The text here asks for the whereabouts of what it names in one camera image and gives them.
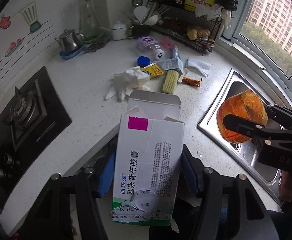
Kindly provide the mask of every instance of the stainless steel sink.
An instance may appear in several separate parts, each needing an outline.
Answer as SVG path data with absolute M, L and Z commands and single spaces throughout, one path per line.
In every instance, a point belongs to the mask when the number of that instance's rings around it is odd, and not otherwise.
M 244 73 L 231 69 L 229 76 L 217 98 L 198 124 L 198 129 L 202 130 L 206 135 L 211 137 L 218 143 L 228 154 L 230 154 L 238 163 L 246 169 L 251 176 L 257 180 L 260 185 L 276 200 L 278 204 L 278 184 L 281 171 L 259 163 L 256 159 L 256 147 L 250 141 L 241 144 L 231 144 L 224 140 L 219 133 L 216 114 L 220 105 L 229 97 L 239 94 L 246 89 L 251 89 L 260 96 L 262 102 L 267 105 L 274 105 L 274 101 Z M 268 120 L 266 127 L 282 129 L 282 127 L 273 120 Z

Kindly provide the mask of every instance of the magenta square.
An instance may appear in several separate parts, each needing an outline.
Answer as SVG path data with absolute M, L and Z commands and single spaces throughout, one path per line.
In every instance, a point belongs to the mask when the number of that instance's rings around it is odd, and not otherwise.
M 128 129 L 147 131 L 148 119 L 130 116 L 128 119 Z

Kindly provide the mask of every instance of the yellow packet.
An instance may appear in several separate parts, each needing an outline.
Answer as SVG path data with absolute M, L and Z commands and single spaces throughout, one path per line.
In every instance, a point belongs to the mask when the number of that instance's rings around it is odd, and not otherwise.
M 150 76 L 150 79 L 155 78 L 157 76 L 164 75 L 165 72 L 161 69 L 160 66 L 153 63 L 141 69 L 143 72 L 147 73 Z

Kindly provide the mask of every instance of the blue dish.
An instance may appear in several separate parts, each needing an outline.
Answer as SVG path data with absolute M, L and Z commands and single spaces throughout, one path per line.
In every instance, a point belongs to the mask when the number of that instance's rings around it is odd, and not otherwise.
M 75 57 L 77 54 L 80 54 L 83 51 L 83 46 L 81 46 L 78 50 L 75 51 L 70 51 L 70 52 L 61 52 L 59 55 L 61 56 L 62 59 L 70 59 L 72 57 Z

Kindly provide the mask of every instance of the gas stove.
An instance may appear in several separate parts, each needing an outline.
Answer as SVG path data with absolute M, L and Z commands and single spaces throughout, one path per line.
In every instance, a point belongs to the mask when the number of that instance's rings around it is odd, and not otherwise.
M 24 172 L 71 122 L 45 67 L 15 88 L 0 115 L 0 213 Z

